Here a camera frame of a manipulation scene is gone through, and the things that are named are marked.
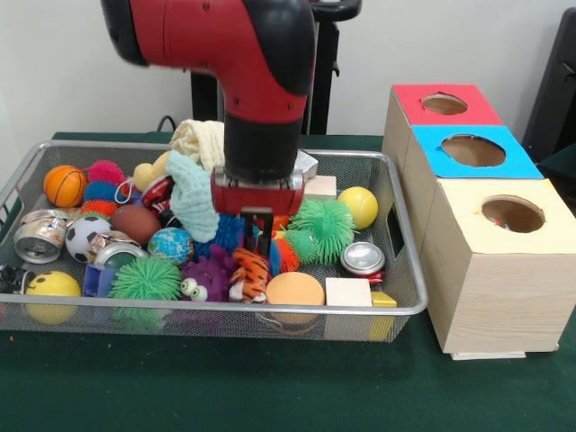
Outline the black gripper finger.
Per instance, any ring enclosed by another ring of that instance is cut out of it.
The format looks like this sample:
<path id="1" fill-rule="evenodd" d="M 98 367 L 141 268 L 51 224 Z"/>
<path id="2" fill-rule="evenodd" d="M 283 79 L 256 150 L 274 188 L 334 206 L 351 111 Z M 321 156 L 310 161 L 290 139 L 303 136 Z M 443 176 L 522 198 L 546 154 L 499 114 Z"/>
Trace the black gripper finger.
<path id="1" fill-rule="evenodd" d="M 256 250 L 254 215 L 252 213 L 243 213 L 242 218 L 244 220 L 243 248 L 250 252 L 254 252 Z"/>
<path id="2" fill-rule="evenodd" d="M 260 220 L 262 221 L 263 229 L 259 239 L 259 253 L 263 257 L 268 257 L 270 255 L 274 215 L 272 213 L 264 213 L 260 216 Z"/>

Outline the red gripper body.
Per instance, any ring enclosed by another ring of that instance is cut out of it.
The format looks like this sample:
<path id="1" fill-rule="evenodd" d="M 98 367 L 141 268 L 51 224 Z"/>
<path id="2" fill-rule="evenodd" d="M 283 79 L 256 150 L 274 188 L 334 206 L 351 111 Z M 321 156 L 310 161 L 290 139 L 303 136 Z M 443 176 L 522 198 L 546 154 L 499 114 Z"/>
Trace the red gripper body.
<path id="1" fill-rule="evenodd" d="M 304 190 L 305 179 L 301 170 L 294 170 L 285 179 L 259 184 L 233 179 L 222 167 L 211 173 L 212 202 L 219 213 L 292 216 L 301 207 Z"/>

